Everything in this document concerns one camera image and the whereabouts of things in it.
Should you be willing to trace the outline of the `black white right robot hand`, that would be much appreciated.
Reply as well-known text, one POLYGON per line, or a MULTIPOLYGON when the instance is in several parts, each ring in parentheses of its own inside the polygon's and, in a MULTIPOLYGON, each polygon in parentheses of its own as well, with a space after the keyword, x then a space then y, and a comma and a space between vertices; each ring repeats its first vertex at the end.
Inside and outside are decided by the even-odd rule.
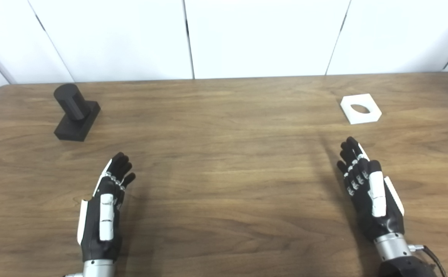
POLYGON ((370 159, 353 137, 342 142, 340 157, 337 168, 363 235, 374 241, 391 233, 405 234, 403 204, 379 161, 370 159))

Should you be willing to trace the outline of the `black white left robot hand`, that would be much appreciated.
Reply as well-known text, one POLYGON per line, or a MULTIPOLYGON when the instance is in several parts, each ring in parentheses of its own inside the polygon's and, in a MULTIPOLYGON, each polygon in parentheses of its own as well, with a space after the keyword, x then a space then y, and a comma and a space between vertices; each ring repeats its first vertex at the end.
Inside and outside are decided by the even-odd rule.
POLYGON ((136 178, 122 152, 106 164, 89 200, 81 201, 77 242, 83 261, 118 260, 122 247, 120 209, 127 186, 136 178))

